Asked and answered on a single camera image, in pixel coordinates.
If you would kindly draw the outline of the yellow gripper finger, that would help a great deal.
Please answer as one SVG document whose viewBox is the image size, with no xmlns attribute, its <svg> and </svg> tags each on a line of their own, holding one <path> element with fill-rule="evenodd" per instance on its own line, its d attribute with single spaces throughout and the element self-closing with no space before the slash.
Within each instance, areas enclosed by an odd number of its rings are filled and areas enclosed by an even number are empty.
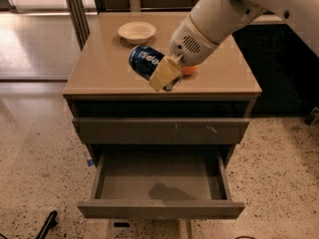
<svg viewBox="0 0 319 239">
<path fill-rule="evenodd" d="M 153 72 L 149 85 L 158 91 L 172 91 L 182 78 L 182 56 L 164 56 Z"/>
</svg>

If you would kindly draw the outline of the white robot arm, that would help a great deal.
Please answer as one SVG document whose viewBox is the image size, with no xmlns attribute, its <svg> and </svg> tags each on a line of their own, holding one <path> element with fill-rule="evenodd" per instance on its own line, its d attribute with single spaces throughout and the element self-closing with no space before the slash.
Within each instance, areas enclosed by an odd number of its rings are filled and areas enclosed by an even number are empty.
<svg viewBox="0 0 319 239">
<path fill-rule="evenodd" d="M 267 11 L 319 56 L 319 0 L 198 0 L 173 32 L 169 52 L 149 79 L 150 86 L 171 90 L 184 67 L 201 64 L 228 36 Z"/>
</svg>

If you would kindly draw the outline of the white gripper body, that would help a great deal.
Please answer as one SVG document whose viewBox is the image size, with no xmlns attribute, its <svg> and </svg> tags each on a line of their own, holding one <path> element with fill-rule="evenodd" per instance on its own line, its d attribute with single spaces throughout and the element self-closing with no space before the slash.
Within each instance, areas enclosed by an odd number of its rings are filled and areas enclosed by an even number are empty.
<svg viewBox="0 0 319 239">
<path fill-rule="evenodd" d="M 217 48 L 218 44 L 202 36 L 187 15 L 172 33 L 168 54 L 179 58 L 183 65 L 189 67 L 204 62 Z"/>
</svg>

